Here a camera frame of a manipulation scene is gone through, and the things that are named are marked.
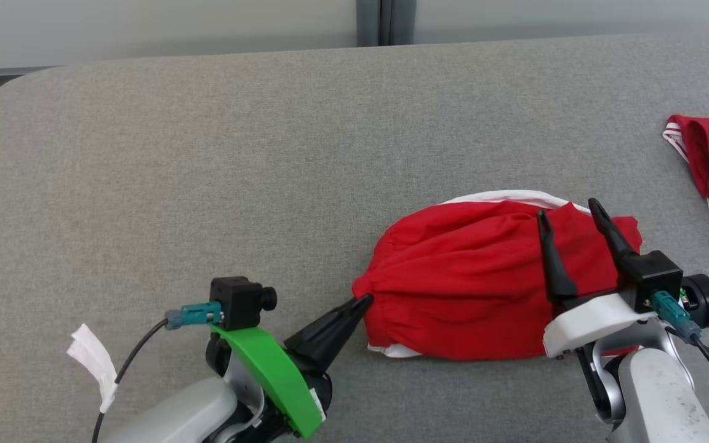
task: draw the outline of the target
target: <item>gray upholstered surface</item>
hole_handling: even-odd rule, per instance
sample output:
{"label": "gray upholstered surface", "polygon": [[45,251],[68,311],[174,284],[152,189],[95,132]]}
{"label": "gray upholstered surface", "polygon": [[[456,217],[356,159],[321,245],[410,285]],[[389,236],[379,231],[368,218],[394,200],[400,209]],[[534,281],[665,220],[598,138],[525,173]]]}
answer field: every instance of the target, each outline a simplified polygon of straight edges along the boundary
{"label": "gray upholstered surface", "polygon": [[[157,58],[0,89],[0,441],[85,441],[90,325],[120,364],[214,276],[272,284],[278,337],[350,296],[398,218],[461,194],[597,196],[644,249],[709,274],[709,222],[662,140],[709,115],[709,37],[609,36]],[[203,328],[160,333],[103,433],[210,375]],[[709,342],[709,331],[706,336]],[[388,360],[358,331],[314,441],[601,441],[579,364]],[[709,404],[709,369],[684,350]]]}

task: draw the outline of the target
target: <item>white wall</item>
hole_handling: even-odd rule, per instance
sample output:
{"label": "white wall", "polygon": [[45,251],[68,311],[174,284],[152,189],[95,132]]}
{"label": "white wall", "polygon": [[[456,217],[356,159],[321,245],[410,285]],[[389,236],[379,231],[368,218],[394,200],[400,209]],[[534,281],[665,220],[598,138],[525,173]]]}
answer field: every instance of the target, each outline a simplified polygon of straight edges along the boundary
{"label": "white wall", "polygon": [[0,68],[356,45],[355,0],[0,0]]}
{"label": "white wall", "polygon": [[417,0],[415,43],[709,30],[709,0]]}
{"label": "white wall", "polygon": [[[415,42],[689,28],[709,0],[417,0]],[[0,0],[0,68],[355,44],[355,0]]]}

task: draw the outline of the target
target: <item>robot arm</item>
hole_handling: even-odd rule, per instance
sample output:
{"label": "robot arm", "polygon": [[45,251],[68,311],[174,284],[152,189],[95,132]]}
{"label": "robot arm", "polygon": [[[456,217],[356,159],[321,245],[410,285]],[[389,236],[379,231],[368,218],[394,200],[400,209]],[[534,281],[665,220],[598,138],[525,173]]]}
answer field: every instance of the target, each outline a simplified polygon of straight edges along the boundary
{"label": "robot arm", "polygon": [[332,309],[281,347],[258,328],[262,309],[276,306],[275,290],[245,277],[212,281],[207,306],[220,313],[169,312],[206,320],[212,330],[206,361],[221,378],[197,381],[117,429],[107,443],[264,443],[293,434],[309,437],[332,401],[327,368],[374,300],[366,295]]}
{"label": "robot arm", "polygon": [[[576,353],[598,417],[612,425],[608,441],[709,442],[709,419],[666,331],[669,320],[684,336],[695,324],[709,327],[709,277],[683,277],[658,250],[639,255],[596,199],[590,199],[589,206],[619,271],[618,291],[576,296],[576,285],[554,245],[554,231],[541,212],[543,272],[554,316],[543,334],[547,355]],[[667,315],[667,305],[659,306],[669,305],[667,295],[677,316]],[[636,347],[639,350],[608,362],[602,357]]]}

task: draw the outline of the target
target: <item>white label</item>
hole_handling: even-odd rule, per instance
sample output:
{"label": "white label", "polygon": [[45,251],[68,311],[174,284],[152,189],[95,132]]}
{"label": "white label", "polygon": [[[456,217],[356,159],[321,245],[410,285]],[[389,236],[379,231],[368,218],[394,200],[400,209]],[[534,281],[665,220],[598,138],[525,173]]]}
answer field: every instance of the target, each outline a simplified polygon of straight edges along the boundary
{"label": "white label", "polygon": [[321,421],[324,423],[324,420],[327,420],[327,415],[324,414],[324,409],[321,407],[321,401],[319,401],[319,396],[316,395],[315,389],[310,390],[310,396],[313,397],[313,403],[316,404],[316,409],[318,409],[319,414],[321,414]]}
{"label": "white label", "polygon": [[87,325],[82,324],[71,336],[73,336],[73,344],[68,348],[67,355],[84,365],[98,381],[102,399],[100,411],[105,414],[116,392],[116,383],[114,383],[116,369],[111,362],[111,356]]}

